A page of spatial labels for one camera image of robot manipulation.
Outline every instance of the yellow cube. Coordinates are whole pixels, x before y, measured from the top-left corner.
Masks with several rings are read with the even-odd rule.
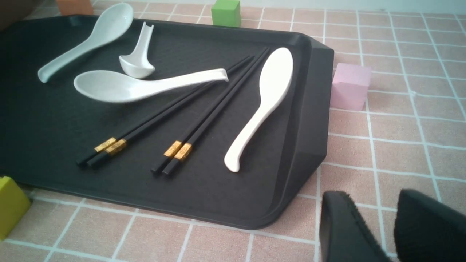
[[[0,240],[7,238],[31,206],[31,202],[9,177],[0,178]]]

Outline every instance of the black chopstick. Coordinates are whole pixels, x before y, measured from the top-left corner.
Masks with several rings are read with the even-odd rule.
[[[227,88],[212,104],[212,106],[207,109],[202,117],[199,118],[198,123],[192,125],[188,132],[185,132],[186,136],[182,136],[181,139],[177,140],[176,150],[177,152],[172,152],[171,148],[167,150],[173,157],[168,157],[167,152],[161,157],[163,161],[156,162],[156,165],[151,169],[153,173],[162,173],[162,175],[170,175],[178,165],[188,156],[192,150],[192,146],[198,138],[206,131],[208,126],[212,121],[217,117],[217,115],[223,110],[223,108],[228,104],[228,102],[233,98],[235,93],[241,88],[244,82],[251,76],[251,74],[258,68],[258,66],[265,60],[270,49],[265,48],[262,50],[260,55],[256,57],[241,73],[241,76],[238,77],[235,81],[231,82]]]
[[[252,58],[253,57],[251,56],[247,56],[243,58],[241,61],[237,62],[236,64],[228,68],[226,73],[230,75],[236,72],[237,70],[242,68],[247,62],[249,62]],[[177,98],[171,101],[170,103],[168,103],[161,110],[159,110],[156,114],[153,114],[151,118],[150,117],[146,118],[145,122],[144,121],[140,122],[139,125],[128,130],[121,136],[110,138],[106,142],[96,147],[94,149],[95,153],[93,152],[92,156],[90,158],[87,158],[87,160],[85,160],[85,163],[87,162],[87,165],[90,167],[96,167],[99,164],[103,163],[105,160],[109,159],[110,157],[114,156],[115,154],[123,150],[128,145],[128,143],[133,142],[134,139],[139,137],[142,133],[147,131],[150,127],[158,124],[159,122],[164,120],[167,116],[169,116],[171,113],[178,111],[186,103],[192,101],[195,97],[197,97],[198,95],[206,91],[211,85],[215,83],[216,82],[209,82],[207,84],[199,85],[200,87],[199,86],[196,87],[195,90],[190,91],[186,95],[183,95],[180,98]]]

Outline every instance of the black object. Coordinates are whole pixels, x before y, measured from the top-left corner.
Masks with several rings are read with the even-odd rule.
[[[402,262],[466,261],[466,216],[416,190],[400,193],[394,235]]]
[[[226,88],[209,88],[99,169],[76,157],[190,91],[173,90],[134,103],[113,104],[79,94],[74,78],[89,70],[123,73],[144,20],[41,83],[37,70],[87,39],[96,16],[19,22],[0,33],[0,173],[38,188],[152,209],[238,228],[273,223],[327,152],[333,50],[303,34],[146,20],[154,25],[148,80],[233,64],[264,47],[287,47],[294,60],[290,89],[243,152],[232,175],[223,157],[260,104],[260,72],[251,75],[203,135],[176,179],[154,178],[154,158]]]
[[[261,62],[266,58],[269,48],[264,48],[257,57],[241,72],[241,75],[237,77],[234,81],[230,82],[228,88],[223,91],[207,108],[202,116],[194,122],[180,137],[177,139],[173,145],[178,144],[178,142],[183,143],[179,150],[174,151],[170,157],[167,152],[170,152],[173,145],[165,152],[163,155],[163,162],[158,161],[154,168],[151,169],[152,172],[158,173],[163,169],[163,175],[170,175],[170,173],[188,156],[192,150],[192,146],[196,140],[205,132],[208,125],[214,120],[214,118],[220,113],[221,110],[226,106],[228,101],[232,99],[234,94],[238,91],[239,88],[244,84],[244,82],[249,78],[249,76],[254,73],[257,67]]]
[[[323,194],[319,230],[323,262],[389,262],[345,192]],[[401,262],[466,261],[466,216],[413,189],[403,189],[395,220]]]
[[[240,69],[246,62],[250,61],[250,56],[247,56],[243,58],[241,61],[238,63],[234,64],[227,70],[227,74],[230,75],[233,72],[237,71]],[[166,106],[164,106],[161,110],[158,110],[157,114],[152,114],[152,119],[149,121],[146,121],[145,123],[138,124],[135,128],[132,128],[131,130],[128,130],[127,133],[125,133],[123,136],[119,136],[116,139],[114,137],[110,138],[103,144],[100,144],[98,147],[102,147],[106,145],[108,141],[113,141],[111,145],[108,145],[107,147],[103,148],[102,150],[97,153],[97,156],[90,159],[87,164],[90,167],[97,167],[101,165],[105,160],[115,156],[121,150],[126,148],[128,146],[128,143],[134,142],[138,137],[140,137],[142,134],[147,132],[150,128],[153,126],[159,124],[162,120],[166,119],[169,115],[171,115],[174,112],[177,112],[178,110],[184,108],[184,106],[191,102],[193,99],[195,99],[198,95],[202,94],[204,91],[206,91],[208,88],[210,88],[212,85],[218,83],[217,81],[215,82],[210,82],[207,84],[201,84],[198,85],[193,91],[188,92],[187,95],[183,95],[172,102],[168,103]]]

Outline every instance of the green cube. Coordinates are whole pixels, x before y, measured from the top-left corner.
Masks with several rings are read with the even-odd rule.
[[[241,26],[241,7],[238,0],[217,0],[212,6],[212,24],[215,26]]]

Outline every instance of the white ceramic spoon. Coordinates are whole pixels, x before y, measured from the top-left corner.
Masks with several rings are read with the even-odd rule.
[[[147,60],[147,49],[151,41],[154,26],[147,26],[144,22],[139,40],[130,55],[121,55],[120,64],[123,71],[134,78],[144,78],[155,71],[155,67]]]
[[[275,50],[262,68],[259,79],[260,105],[226,152],[224,162],[232,172],[240,170],[240,157],[247,143],[264,120],[282,102],[293,74],[293,57],[287,48]]]
[[[56,71],[74,59],[122,36],[130,28],[133,16],[133,8],[126,3],[116,4],[105,10],[97,19],[89,38],[39,69],[39,79],[46,83]]]
[[[146,81],[113,71],[97,70],[78,75],[75,88],[92,99],[109,103],[127,103],[192,84],[224,80],[225,69],[212,69],[183,76]]]

